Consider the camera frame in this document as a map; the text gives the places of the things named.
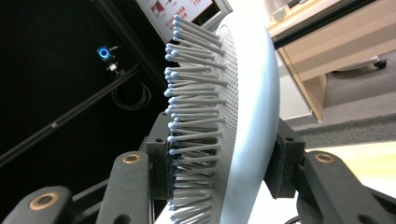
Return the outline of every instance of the brass screw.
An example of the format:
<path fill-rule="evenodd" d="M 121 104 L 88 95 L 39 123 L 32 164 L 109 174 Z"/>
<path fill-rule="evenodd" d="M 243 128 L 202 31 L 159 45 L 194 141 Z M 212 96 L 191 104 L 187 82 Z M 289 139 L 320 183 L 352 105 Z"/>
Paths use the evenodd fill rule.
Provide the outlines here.
<path fill-rule="evenodd" d="M 334 162 L 334 158 L 332 156 L 329 156 L 327 154 L 316 154 L 315 155 L 315 159 L 317 159 L 318 161 L 324 162 L 324 163 L 333 163 Z"/>
<path fill-rule="evenodd" d="M 29 208 L 34 211 L 42 210 L 55 204 L 59 199 L 59 193 L 49 192 L 35 197 L 29 204 Z"/>
<path fill-rule="evenodd" d="M 131 163 L 140 161 L 140 156 L 132 154 L 132 155 L 124 157 L 122 160 L 125 163 L 131 164 Z"/>

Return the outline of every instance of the black cable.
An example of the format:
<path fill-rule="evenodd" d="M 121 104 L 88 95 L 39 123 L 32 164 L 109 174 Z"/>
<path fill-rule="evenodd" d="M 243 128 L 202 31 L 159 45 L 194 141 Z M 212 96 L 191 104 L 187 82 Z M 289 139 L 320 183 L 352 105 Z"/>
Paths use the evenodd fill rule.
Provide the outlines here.
<path fill-rule="evenodd" d="M 133 77 L 135 74 L 137 74 L 140 71 L 138 65 L 135 65 L 132 69 L 130 69 L 128 72 L 126 72 L 123 76 L 118 78 L 117 80 L 113 81 L 110 83 L 108 86 L 104 87 L 101 89 L 99 92 L 82 102 L 81 104 L 77 105 L 73 109 L 69 110 L 67 113 L 63 114 L 60 116 L 58 119 L 55 121 L 51 122 L 49 125 L 45 126 L 41 130 L 39 130 L 37 133 L 34 133 L 18 145 L 16 145 L 14 148 L 10 149 L 6 153 L 0 156 L 0 168 L 3 166 L 7 165 L 9 162 L 15 160 L 17 157 L 19 157 L 23 152 L 27 151 L 30 147 L 34 146 L 41 140 L 43 140 L 45 137 L 50 135 L 51 133 L 55 132 L 58 130 L 61 126 L 65 125 L 68 121 L 70 121 L 72 118 L 80 114 L 82 111 L 93 105 L 94 103 L 98 102 L 100 99 L 102 99 L 105 95 L 107 95 L 109 92 L 113 91 L 115 88 L 117 88 L 120 84 L 124 83 L 126 80 L 129 78 Z"/>
<path fill-rule="evenodd" d="M 287 222 L 285 222 L 285 224 L 297 224 L 297 223 L 301 223 L 299 216 L 293 217 L 289 219 Z"/>
<path fill-rule="evenodd" d="M 146 107 L 150 100 L 151 100 L 151 93 L 149 91 L 149 88 L 143 84 L 140 83 L 142 86 L 142 97 L 138 102 L 136 102 L 133 105 L 125 105 L 120 101 L 119 94 L 118 94 L 118 89 L 116 88 L 114 91 L 111 92 L 111 97 L 113 98 L 114 103 L 121 109 L 127 110 L 127 111 L 136 111 L 138 109 L 142 109 Z"/>

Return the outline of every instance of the blue light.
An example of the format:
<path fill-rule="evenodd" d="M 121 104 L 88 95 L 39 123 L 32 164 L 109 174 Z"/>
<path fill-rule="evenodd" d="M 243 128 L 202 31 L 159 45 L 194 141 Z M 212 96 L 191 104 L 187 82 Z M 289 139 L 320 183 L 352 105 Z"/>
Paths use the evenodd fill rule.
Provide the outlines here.
<path fill-rule="evenodd" d="M 103 59 L 108 59 L 110 57 L 110 52 L 106 48 L 100 48 L 98 54 Z"/>

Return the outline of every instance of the dark background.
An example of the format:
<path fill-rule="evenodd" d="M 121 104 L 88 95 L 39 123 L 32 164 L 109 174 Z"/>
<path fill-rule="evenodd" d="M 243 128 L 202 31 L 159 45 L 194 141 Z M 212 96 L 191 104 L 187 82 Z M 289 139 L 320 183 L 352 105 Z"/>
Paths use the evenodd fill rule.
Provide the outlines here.
<path fill-rule="evenodd" d="M 135 1 L 114 1 L 157 63 L 164 43 Z M 0 0 L 0 153 L 50 124 L 112 79 L 96 49 L 123 45 L 89 0 Z M 125 67 L 134 64 L 118 49 Z M 142 110 L 118 108 L 110 95 L 0 170 L 0 220 L 27 194 L 46 186 L 79 193 L 107 179 L 113 161 L 137 150 L 167 105 L 163 91 L 141 72 L 121 86 L 124 99 L 151 90 Z"/>

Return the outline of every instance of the gray bristle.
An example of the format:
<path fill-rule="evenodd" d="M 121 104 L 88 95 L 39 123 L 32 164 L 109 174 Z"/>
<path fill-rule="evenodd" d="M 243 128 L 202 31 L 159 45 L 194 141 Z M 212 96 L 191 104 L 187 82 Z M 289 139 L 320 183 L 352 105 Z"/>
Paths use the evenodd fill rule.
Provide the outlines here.
<path fill-rule="evenodd" d="M 224 55 L 219 36 L 202 32 L 181 18 L 175 28 L 174 40 L 181 45 L 168 44 L 165 58 L 171 62 L 188 63 L 188 67 L 168 67 L 165 78 L 169 88 L 164 95 L 171 97 L 166 113 L 174 119 L 169 123 L 172 143 L 174 198 L 168 202 L 173 223 L 209 223 L 212 210 L 211 192 L 219 179 L 220 144 L 218 130 L 219 107 L 227 104 L 219 98 L 219 88 L 227 82 L 219 73 L 227 69 L 216 60 Z"/>

